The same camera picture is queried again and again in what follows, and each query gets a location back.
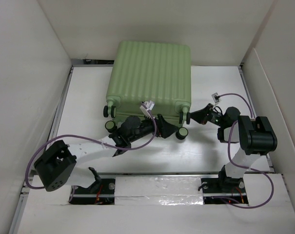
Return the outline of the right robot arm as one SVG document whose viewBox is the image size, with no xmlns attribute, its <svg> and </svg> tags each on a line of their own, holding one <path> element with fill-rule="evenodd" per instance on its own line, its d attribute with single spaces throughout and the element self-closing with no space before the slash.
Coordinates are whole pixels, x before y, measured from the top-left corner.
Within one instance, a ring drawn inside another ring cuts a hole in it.
<svg viewBox="0 0 295 234">
<path fill-rule="evenodd" d="M 252 164 L 277 148 L 277 137 L 267 117 L 253 119 L 243 116 L 236 107 L 229 107 L 225 113 L 220 113 L 209 103 L 205 108 L 190 113 L 190 119 L 202 125 L 210 122 L 218 126 L 217 138 L 221 143 L 229 146 L 240 144 L 235 156 L 222 167 L 213 183 L 223 192 L 239 186 Z"/>
</svg>

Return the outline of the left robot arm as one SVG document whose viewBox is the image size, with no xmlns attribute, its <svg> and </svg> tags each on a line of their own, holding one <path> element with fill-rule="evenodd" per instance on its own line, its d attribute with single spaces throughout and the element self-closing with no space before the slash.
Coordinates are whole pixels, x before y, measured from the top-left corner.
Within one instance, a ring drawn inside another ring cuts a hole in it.
<svg viewBox="0 0 295 234">
<path fill-rule="evenodd" d="M 113 126 L 109 135 L 100 140 L 68 145 L 55 141 L 34 163 L 35 170 L 46 191 L 52 192 L 63 185 L 79 186 L 89 193 L 99 190 L 101 179 L 89 162 L 102 157 L 115 157 L 132 151 L 132 142 L 147 135 L 168 138 L 179 128 L 168 123 L 159 114 L 156 118 L 141 120 L 129 116 L 120 127 Z"/>
</svg>

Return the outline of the green hard-shell suitcase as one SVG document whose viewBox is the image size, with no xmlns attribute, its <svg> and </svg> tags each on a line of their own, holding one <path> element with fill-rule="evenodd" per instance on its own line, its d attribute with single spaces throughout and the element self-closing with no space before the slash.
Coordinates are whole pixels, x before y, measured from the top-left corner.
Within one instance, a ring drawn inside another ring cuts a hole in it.
<svg viewBox="0 0 295 234">
<path fill-rule="evenodd" d="M 121 41 L 111 71 L 103 116 L 124 122 L 146 116 L 140 106 L 153 101 L 152 115 L 161 114 L 177 127 L 190 122 L 191 50 L 174 43 Z"/>
</svg>

